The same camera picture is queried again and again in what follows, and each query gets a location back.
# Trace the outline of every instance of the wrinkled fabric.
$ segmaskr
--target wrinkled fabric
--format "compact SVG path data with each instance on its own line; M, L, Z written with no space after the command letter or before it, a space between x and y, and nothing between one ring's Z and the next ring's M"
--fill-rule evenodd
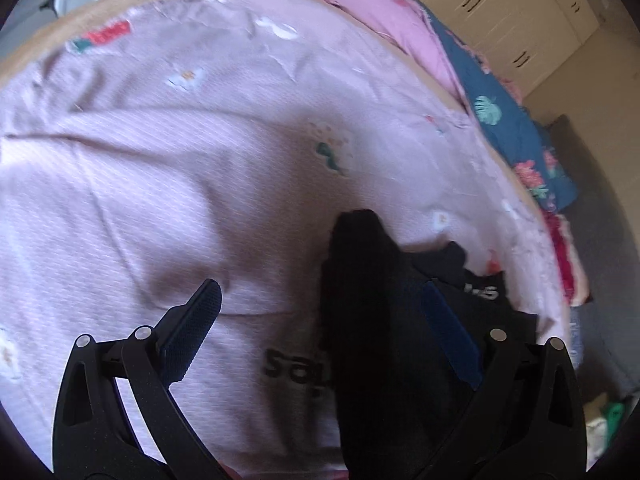
M488 141L545 213L564 294L568 304L574 304L573 274L579 274L581 265L577 255L570 262L569 248L558 233L560 220L549 212L567 206L577 191L555 158L544 128L521 109L522 96L513 82L492 75L486 58L464 44L418 0L325 1L401 48L478 120Z
M164 0L101 30L123 20L0 91L0 401L31 413L47 462L76 337L126 337L211 277L222 312L172 386L186 418L246 478L342 474L317 309L346 210L403 249L454 240L476 274L497 258L538 339L569 340L544 227L476 125L373 35L308 0Z

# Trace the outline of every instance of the black fabric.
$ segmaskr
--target black fabric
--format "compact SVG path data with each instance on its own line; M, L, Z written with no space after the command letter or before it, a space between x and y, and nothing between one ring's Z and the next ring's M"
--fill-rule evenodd
M472 397L421 310L421 292L436 273L431 264L442 278L431 281L481 351L495 327L535 340L535 316L464 292L462 248L437 252L403 253L368 210L342 214L334 227L321 322L351 480L413 479Z

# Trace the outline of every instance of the pink flower print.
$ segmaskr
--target pink flower print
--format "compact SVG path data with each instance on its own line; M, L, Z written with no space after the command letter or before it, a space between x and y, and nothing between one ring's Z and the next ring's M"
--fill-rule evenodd
M551 150L545 150L544 156L546 170L549 172L549 176L553 178L556 176L556 166L558 165L558 160L555 158L554 154L551 153Z
M549 190L540 172L533 169L534 166L535 162L533 160L519 162L513 167L513 171L534 197L545 198Z
M533 160L528 160L527 162L519 162L513 167L520 181L529 189L544 186L545 184L540 172L533 169L535 165L536 163Z

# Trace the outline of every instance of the floral pattern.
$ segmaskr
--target floral pattern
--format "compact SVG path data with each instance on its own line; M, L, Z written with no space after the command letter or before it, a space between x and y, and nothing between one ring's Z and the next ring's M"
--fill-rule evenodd
M433 213L433 230L441 233L451 225L451 218L444 211L435 211Z
M315 140L315 152L324 166L341 176L349 176L355 168L353 135L324 121L309 121L307 134Z
M519 162L513 167L513 171L535 198L546 198L549 189L540 172L534 169L535 165L533 160Z
M189 92L202 84L205 75L206 71L202 67L182 70L170 76L166 83L181 92Z

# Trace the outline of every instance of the bed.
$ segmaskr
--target bed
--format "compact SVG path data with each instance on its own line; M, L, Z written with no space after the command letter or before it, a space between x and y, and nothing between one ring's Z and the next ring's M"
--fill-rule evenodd
M75 338L153 325L213 277L223 311L172 388L183 412L244 478L338 478L315 307L342 210L374 209L409 250L457 241L476 274L499 264L539 340L570 344L531 194L459 101L322 0L101 0L0 86L0 401L45 464Z

